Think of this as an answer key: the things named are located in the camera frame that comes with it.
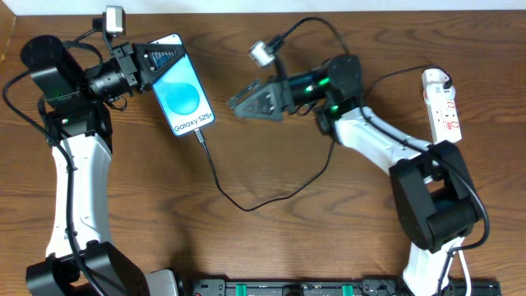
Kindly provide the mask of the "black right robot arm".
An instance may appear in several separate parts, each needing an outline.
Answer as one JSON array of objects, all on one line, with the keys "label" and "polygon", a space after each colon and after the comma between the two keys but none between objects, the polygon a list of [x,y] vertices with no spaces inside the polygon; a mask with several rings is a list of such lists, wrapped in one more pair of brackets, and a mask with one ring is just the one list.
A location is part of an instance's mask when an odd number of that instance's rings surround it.
[{"label": "black right robot arm", "polygon": [[355,55],[341,54],[292,76],[280,59],[274,64],[275,76],[254,81],[228,101],[234,114],[280,121],[284,112],[314,105],[322,134],[360,153],[390,178],[399,222],[412,242],[403,291],[444,294],[453,257],[465,250],[463,241],[473,226],[488,221],[457,146],[414,138],[378,118],[364,104]]}]

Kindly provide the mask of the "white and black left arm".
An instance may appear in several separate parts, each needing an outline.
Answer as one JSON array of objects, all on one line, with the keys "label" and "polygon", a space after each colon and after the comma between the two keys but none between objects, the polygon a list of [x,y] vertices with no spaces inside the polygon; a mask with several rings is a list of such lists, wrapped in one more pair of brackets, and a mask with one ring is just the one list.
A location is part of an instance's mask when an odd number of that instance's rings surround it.
[{"label": "white and black left arm", "polygon": [[125,43],[110,48],[109,60],[83,69],[71,55],[80,46],[41,35],[21,50],[43,93],[38,110],[57,170],[52,237],[44,260],[27,268],[27,288],[33,295],[182,295],[184,283],[173,270],[144,273],[114,246],[107,186],[110,110],[150,90],[185,49]]}]

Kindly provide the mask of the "blue Galaxy smartphone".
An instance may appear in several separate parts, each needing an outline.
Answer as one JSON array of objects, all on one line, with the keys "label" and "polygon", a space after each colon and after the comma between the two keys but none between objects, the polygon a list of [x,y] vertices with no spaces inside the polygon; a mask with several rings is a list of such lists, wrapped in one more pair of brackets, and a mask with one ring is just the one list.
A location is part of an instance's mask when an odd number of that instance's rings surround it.
[{"label": "blue Galaxy smartphone", "polygon": [[[151,43],[182,44],[186,49],[178,34]],[[175,136],[182,136],[215,120],[188,52],[153,84],[153,90]]]}]

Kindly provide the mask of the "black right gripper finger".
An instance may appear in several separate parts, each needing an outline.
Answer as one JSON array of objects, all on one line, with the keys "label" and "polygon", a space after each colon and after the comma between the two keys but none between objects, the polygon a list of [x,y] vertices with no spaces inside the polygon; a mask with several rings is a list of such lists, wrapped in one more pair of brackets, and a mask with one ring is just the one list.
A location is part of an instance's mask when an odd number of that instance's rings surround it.
[{"label": "black right gripper finger", "polygon": [[233,112],[238,118],[271,120],[272,108],[270,86],[266,84],[260,85],[241,99],[241,103],[233,109]]},{"label": "black right gripper finger", "polygon": [[256,90],[261,85],[261,79],[255,79],[251,84],[241,89],[236,95],[231,97],[227,101],[227,105],[234,109],[236,106],[238,106],[241,103],[241,99],[246,97],[251,91]]}]

